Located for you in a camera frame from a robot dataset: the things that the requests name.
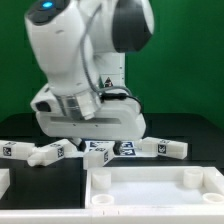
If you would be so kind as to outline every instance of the black table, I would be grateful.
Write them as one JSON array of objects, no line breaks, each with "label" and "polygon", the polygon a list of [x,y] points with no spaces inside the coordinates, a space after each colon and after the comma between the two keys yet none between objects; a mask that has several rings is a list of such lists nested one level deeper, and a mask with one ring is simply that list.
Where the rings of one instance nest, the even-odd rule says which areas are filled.
[{"label": "black table", "polygon": [[[145,136],[187,142],[184,160],[167,157],[116,158],[107,166],[215,166],[224,173],[224,131],[193,114],[144,114]],[[0,139],[43,146],[59,140],[46,136],[34,114],[13,115],[0,123]],[[0,209],[84,208],[86,171],[81,158],[63,159],[48,167],[0,159],[10,169],[10,187]]]}]

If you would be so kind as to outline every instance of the white tray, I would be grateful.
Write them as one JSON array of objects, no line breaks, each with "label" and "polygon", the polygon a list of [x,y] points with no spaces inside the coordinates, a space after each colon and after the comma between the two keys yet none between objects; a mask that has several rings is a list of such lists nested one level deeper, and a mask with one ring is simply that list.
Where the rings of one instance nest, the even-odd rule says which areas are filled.
[{"label": "white tray", "polygon": [[[201,187],[191,189],[184,185],[186,169],[202,170]],[[96,189],[92,184],[92,174],[102,170],[111,174],[111,186],[104,190]],[[204,205],[203,195],[206,193],[224,195],[224,177],[214,167],[92,168],[87,175],[85,206],[94,208],[107,205],[106,202],[92,202],[94,196],[102,194],[113,197],[113,206]]]}]

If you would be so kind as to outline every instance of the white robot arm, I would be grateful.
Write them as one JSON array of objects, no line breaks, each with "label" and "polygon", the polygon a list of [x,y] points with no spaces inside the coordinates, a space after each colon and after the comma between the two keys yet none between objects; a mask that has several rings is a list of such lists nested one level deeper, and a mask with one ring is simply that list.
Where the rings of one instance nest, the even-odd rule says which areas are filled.
[{"label": "white robot arm", "polygon": [[141,50],[153,34],[148,0],[39,0],[25,14],[45,85],[31,102],[49,136],[137,140],[139,102],[124,87],[99,88],[98,55]]}]

